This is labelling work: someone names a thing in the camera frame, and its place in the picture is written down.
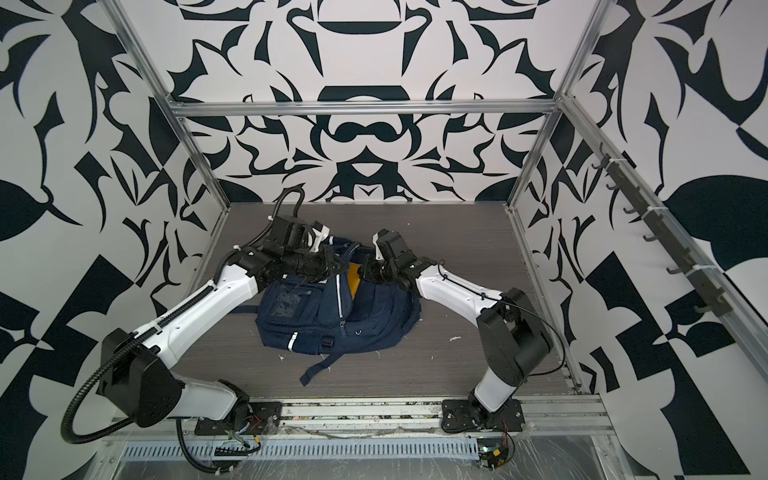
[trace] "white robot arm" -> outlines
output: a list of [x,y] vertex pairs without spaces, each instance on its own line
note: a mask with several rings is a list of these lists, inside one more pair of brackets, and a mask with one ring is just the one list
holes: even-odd
[[[117,329],[104,339],[102,367],[80,388],[62,419],[65,441],[90,442],[132,422],[147,427],[167,417],[204,417],[221,421],[223,429],[231,432],[246,425],[249,396],[245,392],[223,380],[178,376],[170,368],[208,329],[274,280],[303,275],[313,283],[343,270],[329,246],[321,244],[329,235],[327,227],[299,220],[298,208],[293,217],[279,217],[279,207],[262,234],[233,250],[214,278],[178,306],[132,333]],[[374,243],[376,257],[368,257],[360,267],[361,278],[400,283],[478,327],[488,370],[470,393],[471,411],[466,415],[478,428],[498,428],[505,403],[553,346],[528,298],[517,289],[507,293],[486,289],[453,275],[434,260],[417,258],[397,232],[382,230]],[[97,384],[98,392],[127,419],[79,435],[72,428],[74,415]]]

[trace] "table surface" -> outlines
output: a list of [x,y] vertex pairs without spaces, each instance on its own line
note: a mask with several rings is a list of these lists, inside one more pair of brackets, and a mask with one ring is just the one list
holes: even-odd
[[[202,278],[219,259],[266,224],[273,205],[233,204]],[[292,205],[283,207],[290,214]],[[318,220],[331,234],[371,244],[371,236],[397,230],[417,256],[445,260],[451,272],[497,290],[531,281],[502,204],[306,204],[300,217]],[[258,304],[259,297],[249,304]],[[422,321],[399,345],[342,357],[304,387],[299,377],[319,356],[265,347],[253,314],[229,314],[184,354],[174,371],[204,380],[228,380],[252,396],[278,398],[464,396],[487,368],[477,329],[446,307],[422,300]],[[556,367],[551,353],[537,368]],[[530,377],[523,395],[570,392],[561,372]]]

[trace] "black and white patterned wall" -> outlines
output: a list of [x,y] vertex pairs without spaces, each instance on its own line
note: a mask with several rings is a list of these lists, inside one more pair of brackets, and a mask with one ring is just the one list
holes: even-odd
[[[0,478],[79,478],[75,386],[182,298],[220,207],[93,0],[0,3],[0,122]],[[115,412],[81,410],[79,432]]]
[[[130,0],[178,101],[552,98],[594,0]],[[198,119],[232,201],[506,200],[541,115]]]
[[621,0],[574,95],[768,316],[768,2]]
[[[763,316],[765,18],[758,0],[619,0],[575,89]],[[639,478],[763,478],[768,384],[597,162],[564,118],[517,206],[585,386]]]
[[595,0],[130,0],[184,101],[552,97]]
[[191,118],[231,201],[506,200],[543,114]]

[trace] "reflective strip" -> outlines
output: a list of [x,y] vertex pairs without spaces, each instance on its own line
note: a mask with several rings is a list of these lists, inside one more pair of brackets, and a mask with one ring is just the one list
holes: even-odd
[[341,314],[341,280],[338,275],[336,275],[336,298],[339,299],[339,318],[341,318],[344,315]]
[[288,342],[288,350],[291,352],[293,351],[293,342],[296,342],[296,337],[299,336],[298,332],[293,332],[293,336],[290,337],[290,342]]

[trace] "red wire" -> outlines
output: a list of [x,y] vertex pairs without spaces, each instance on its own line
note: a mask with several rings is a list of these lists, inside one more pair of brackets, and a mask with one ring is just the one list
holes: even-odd
[[261,422],[263,422],[263,420],[262,420],[262,419],[260,419],[259,417],[255,416],[255,415],[254,415],[254,417],[255,417],[255,418],[256,418],[256,420],[258,420],[259,422],[258,422],[256,425],[254,425],[254,426],[252,426],[252,427],[250,428],[250,431],[251,431],[251,432],[252,432],[253,430],[255,430],[255,429],[256,429],[256,427],[257,427],[257,426],[259,426],[259,424],[260,424]]

